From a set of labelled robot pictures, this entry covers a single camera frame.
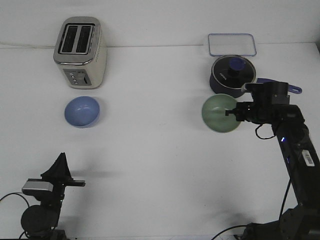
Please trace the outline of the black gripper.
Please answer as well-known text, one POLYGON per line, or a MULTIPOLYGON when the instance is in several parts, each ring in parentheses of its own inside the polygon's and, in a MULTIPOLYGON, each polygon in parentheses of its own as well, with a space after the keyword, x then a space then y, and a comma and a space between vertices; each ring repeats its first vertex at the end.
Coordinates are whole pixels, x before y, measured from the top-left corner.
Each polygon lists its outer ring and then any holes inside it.
POLYGON ((64 152, 61 152, 57 157, 53 165, 41 175, 42 179, 29 178, 27 181, 43 181, 53 184, 52 193, 40 194, 40 195, 30 195, 35 197, 37 200, 52 200, 55 198, 64 198, 65 188, 66 187, 84 187, 86 182, 84 180, 73 180, 67 157, 64 152))
POLYGON ((237 102, 234 111, 226 110, 225 116, 234 115, 238 122, 265 123, 253 102, 237 102))

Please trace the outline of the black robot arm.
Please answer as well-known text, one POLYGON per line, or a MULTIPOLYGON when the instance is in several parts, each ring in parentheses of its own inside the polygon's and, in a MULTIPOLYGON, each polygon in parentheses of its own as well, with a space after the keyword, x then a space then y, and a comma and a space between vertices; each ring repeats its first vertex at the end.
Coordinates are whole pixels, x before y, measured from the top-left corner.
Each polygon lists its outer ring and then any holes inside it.
POLYGON ((288 83, 246 83, 252 102, 238 102, 226 115, 238 122, 270 124, 276 136, 297 200, 279 219, 250 223, 243 240, 318 240, 320 238, 320 161, 297 105, 290 104, 288 83))
POLYGON ((65 188, 84 187, 86 182, 72 178, 64 152, 40 176, 29 178, 21 189, 24 195, 39 201, 23 212, 21 226, 30 240, 66 240, 66 231, 57 229, 65 188))

